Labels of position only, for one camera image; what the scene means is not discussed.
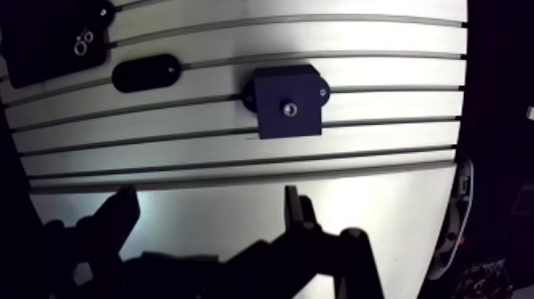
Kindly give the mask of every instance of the silver metal surface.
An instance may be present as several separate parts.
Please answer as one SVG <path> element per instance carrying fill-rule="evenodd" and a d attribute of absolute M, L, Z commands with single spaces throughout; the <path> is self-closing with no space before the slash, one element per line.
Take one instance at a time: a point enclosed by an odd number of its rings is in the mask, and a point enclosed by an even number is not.
<path fill-rule="evenodd" d="M 458 133 L 459 122 L 345 126 L 323 129 L 321 136 L 260 140 L 257 134 L 237 134 L 49 153 L 21 161 L 27 175 L 39 176 L 449 146 L 456 143 Z"/>
<path fill-rule="evenodd" d="M 213 29 L 113 48 L 104 65 L 46 83 L 22 89 L 12 88 L 9 82 L 0 83 L 0 95 L 4 103 L 12 103 L 43 92 L 109 78 L 115 65 L 158 53 L 172 54 L 185 64 L 218 61 L 219 65 L 232 64 L 236 57 L 290 53 L 311 53 L 308 57 L 320 53 L 339 56 L 347 51 L 351 56 L 358 53 L 377 56 L 381 52 L 401 55 L 407 51 L 415 55 L 464 54 L 466 36 L 466 29 L 462 28 L 383 21 L 312 21 Z"/>
<path fill-rule="evenodd" d="M 298 162 L 273 162 L 246 166 L 221 166 L 201 169 L 152 171 L 148 173 L 108 174 L 89 177 L 61 177 L 31 180 L 34 188 L 84 187 L 104 184 L 117 188 L 122 184 L 157 184 L 158 182 L 188 182 L 220 180 L 233 177 L 281 176 L 289 173 L 318 173 L 332 170 L 368 169 L 392 165 L 417 164 L 432 161 L 453 161 L 454 149 L 416 153 L 389 153 L 364 157 L 315 158 Z"/>
<path fill-rule="evenodd" d="M 335 88 L 460 86 L 465 82 L 464 60 L 430 58 L 351 57 L 282 60 L 276 63 L 227 65 L 185 71 L 167 88 L 123 94 L 112 84 L 39 99 L 6 109 L 11 128 L 50 122 L 61 118 L 125 108 L 178 103 L 206 97 L 227 98 L 241 91 L 242 81 L 256 67 L 310 63 Z"/>
<path fill-rule="evenodd" d="M 284 231 L 284 186 L 308 195 L 327 232 L 365 230 L 386 299 L 416 298 L 447 208 L 455 167 L 406 169 L 360 177 L 139 192 L 141 218 L 121 251 L 174 255 L 217 254 L 227 260 L 258 239 Z M 110 193 L 32 195 L 44 222 L 74 225 Z M 302 298 L 333 298 L 330 279 L 318 277 Z"/>
<path fill-rule="evenodd" d="M 388 91 L 333 94 L 322 108 L 323 122 L 454 118 L 462 113 L 460 91 Z M 13 135 L 20 153 L 102 142 L 257 127 L 241 101 L 207 103 L 70 122 Z"/>
<path fill-rule="evenodd" d="M 466 20 L 465 0 L 176 0 L 158 2 L 117 14 L 111 41 L 162 30 L 258 17 L 292 15 L 382 14 Z"/>

